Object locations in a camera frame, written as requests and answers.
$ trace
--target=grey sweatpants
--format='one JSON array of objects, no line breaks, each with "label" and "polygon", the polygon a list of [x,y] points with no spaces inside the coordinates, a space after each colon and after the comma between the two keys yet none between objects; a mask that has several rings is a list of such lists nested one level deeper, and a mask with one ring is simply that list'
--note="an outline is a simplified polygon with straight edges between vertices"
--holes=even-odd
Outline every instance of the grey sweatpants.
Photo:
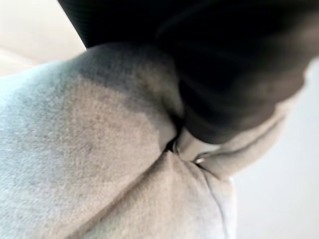
[{"label": "grey sweatpants", "polygon": [[172,61],[101,45],[0,79],[0,238],[233,239],[231,176],[290,100],[200,165],[163,151],[183,117]]}]

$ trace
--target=black fabric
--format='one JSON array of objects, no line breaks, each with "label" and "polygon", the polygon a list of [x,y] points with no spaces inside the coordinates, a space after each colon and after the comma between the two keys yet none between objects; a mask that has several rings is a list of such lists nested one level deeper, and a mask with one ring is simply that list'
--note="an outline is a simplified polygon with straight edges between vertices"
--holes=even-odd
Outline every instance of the black fabric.
[{"label": "black fabric", "polygon": [[209,143],[260,125],[302,87],[312,56],[291,32],[318,13],[316,0],[59,2],[86,47],[147,42],[171,54],[185,126]]}]

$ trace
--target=white background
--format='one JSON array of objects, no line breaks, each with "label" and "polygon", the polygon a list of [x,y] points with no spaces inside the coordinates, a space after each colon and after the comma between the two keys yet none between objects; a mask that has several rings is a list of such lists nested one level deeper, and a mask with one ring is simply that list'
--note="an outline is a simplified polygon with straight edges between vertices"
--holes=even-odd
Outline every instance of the white background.
[{"label": "white background", "polygon": [[[55,0],[0,0],[0,76],[85,50]],[[235,177],[239,239],[319,239],[319,60],[279,143]]]}]

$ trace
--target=grey fleece fabric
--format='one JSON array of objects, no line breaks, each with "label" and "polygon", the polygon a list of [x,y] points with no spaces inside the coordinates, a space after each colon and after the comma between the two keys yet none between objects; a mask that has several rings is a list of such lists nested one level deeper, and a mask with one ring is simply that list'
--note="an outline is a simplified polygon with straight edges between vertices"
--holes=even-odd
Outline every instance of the grey fleece fabric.
[{"label": "grey fleece fabric", "polygon": [[183,117],[172,60],[101,45],[0,79],[0,238],[233,239],[231,176],[289,102],[201,165],[163,152]]}]

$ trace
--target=small metal piece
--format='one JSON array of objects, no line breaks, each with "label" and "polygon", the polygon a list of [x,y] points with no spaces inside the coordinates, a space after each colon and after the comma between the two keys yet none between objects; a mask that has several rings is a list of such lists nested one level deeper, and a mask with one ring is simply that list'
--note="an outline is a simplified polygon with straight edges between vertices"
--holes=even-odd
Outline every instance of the small metal piece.
[{"label": "small metal piece", "polygon": [[204,158],[199,158],[199,159],[195,160],[195,163],[196,163],[196,164],[199,164],[199,163],[202,163],[202,162],[204,162],[204,161],[205,161]]},{"label": "small metal piece", "polygon": [[173,144],[173,152],[186,162],[202,163],[205,156],[217,151],[220,148],[218,144],[209,144],[195,138],[186,129],[182,130],[179,138]]}]

